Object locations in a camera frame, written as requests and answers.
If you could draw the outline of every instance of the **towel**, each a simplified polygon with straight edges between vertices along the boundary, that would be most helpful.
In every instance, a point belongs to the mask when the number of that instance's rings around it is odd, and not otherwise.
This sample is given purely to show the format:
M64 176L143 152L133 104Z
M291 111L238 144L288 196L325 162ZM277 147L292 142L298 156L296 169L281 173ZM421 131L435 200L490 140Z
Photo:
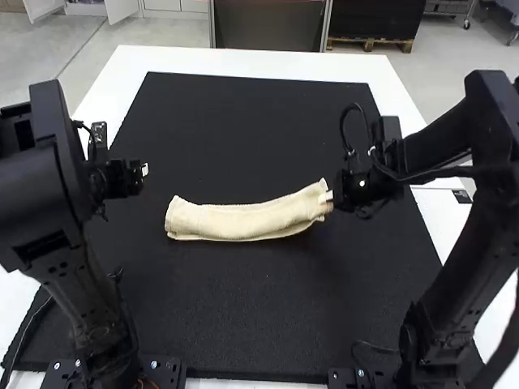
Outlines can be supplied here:
M241 205L197 205L174 196L165 215L168 237L180 241L249 242L301 233L333 210L324 178L300 191Z

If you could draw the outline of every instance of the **floor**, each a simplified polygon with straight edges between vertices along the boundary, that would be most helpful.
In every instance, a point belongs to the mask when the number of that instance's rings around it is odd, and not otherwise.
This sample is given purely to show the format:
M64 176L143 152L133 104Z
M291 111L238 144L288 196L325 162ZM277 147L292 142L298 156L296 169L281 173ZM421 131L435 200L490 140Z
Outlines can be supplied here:
M73 113L118 45L208 47L208 23L52 15L32 25L0 12L0 107L28 100L28 86L58 78Z
M519 75L519 41L504 45L510 27L493 12L469 31L462 20L427 18L413 53L376 45L388 56L426 122L432 122L465 95L463 79L474 69L501 69ZM73 113L118 45L208 47L208 23L198 20L127 19L110 26L104 17L52 15L31 25L25 14L0 13L0 107L28 99L28 85L58 78ZM362 53L342 45L334 53ZM465 184L474 193L474 184Z

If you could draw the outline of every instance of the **black rubber mat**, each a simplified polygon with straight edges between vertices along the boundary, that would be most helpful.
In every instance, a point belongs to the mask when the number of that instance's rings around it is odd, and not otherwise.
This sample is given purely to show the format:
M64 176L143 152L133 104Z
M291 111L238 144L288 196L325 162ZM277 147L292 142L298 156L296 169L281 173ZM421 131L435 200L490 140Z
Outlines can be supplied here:
M377 119L366 84L147 75L111 149L149 163L144 191L88 226L105 270L125 268L143 353L180 357L196 376L324 382L328 368L353 365L355 340L397 346L411 300L440 269L409 189L372 220L334 212L281 240L176 242L164 231L175 194L253 203L331 183L343 164L339 116L354 101ZM365 151L357 113L347 131ZM55 307L18 367L70 356ZM365 357L381 370L398 363ZM469 370L479 365L474 353Z

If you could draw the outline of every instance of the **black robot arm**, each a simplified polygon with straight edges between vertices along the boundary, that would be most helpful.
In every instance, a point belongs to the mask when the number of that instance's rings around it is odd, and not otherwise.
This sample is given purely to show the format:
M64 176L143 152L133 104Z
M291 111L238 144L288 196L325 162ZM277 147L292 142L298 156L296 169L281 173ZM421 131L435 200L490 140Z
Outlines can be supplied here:
M92 126L89 160L57 80L30 87L30 103L0 110L0 264L40 282L71 321L82 385L132 388L138 343L118 292L84 224L104 200L137 195L137 160L110 160L106 125Z
M397 118L382 118L368 136L371 166L337 175L333 202L348 212L438 177L472 177L478 188L447 262L401 327L399 387L462 385L458 366L474 329L519 265L518 86L503 72L474 71L465 79L465 99L418 133L402 139ZM473 167L449 167L469 154ZM493 386L519 348L517 336L510 339L499 368L489 363L467 387Z

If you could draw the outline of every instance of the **table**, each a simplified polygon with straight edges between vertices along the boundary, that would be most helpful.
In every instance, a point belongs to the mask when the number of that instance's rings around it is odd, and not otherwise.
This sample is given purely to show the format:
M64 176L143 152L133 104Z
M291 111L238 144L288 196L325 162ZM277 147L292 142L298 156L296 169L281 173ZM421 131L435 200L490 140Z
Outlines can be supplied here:
M337 53L289 53L231 49L186 49L151 46L119 46L72 116L90 126L108 123L109 145L114 141L128 109L149 71L194 75L298 79L328 82L368 83L381 115L400 118L404 136L421 130L426 123L392 68L382 55ZM81 135L86 150L88 136ZM462 189L457 178L413 186L414 199L425 220L442 263L448 257L470 212L459 204L452 189ZM515 277L511 277L482 316L475 332L478 350L487 361L500 341L515 302ZM38 288L34 280L0 270L0 353L7 350ZM13 373L10 389L37 389L42 373ZM513 387L519 380L519 360L508 368L498 387ZM321 385L258 383L188 379L189 389L315 389Z

